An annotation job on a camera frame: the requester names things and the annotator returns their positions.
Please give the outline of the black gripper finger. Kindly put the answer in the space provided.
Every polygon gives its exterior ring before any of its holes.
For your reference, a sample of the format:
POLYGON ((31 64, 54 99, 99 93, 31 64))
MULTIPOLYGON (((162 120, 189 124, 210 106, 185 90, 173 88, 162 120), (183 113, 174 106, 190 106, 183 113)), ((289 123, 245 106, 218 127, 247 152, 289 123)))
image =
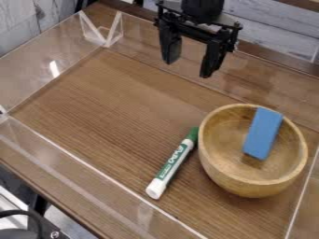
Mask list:
POLYGON ((162 59, 171 64, 181 56, 182 37, 177 27, 166 21, 159 23, 159 43, 162 59))
POLYGON ((227 48, 221 41, 213 40, 207 44, 206 54, 202 60, 199 76, 209 78, 222 66, 227 48))

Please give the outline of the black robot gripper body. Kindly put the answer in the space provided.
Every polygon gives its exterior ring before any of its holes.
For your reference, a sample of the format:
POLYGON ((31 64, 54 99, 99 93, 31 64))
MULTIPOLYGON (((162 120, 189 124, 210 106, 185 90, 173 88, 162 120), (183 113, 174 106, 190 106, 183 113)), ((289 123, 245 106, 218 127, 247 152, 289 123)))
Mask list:
POLYGON ((235 50, 243 24, 223 13, 225 0, 159 0, 158 21, 169 21, 198 41, 219 38, 235 50))

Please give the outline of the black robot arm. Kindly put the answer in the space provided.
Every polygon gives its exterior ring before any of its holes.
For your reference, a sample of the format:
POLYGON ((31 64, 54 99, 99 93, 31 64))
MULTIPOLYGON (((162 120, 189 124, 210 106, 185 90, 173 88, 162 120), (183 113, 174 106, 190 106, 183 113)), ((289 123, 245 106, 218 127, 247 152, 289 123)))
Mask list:
POLYGON ((159 0, 157 6, 163 61, 173 64, 179 59, 186 36, 206 45, 199 76, 209 78, 235 51, 242 23, 223 15, 225 0, 159 0))

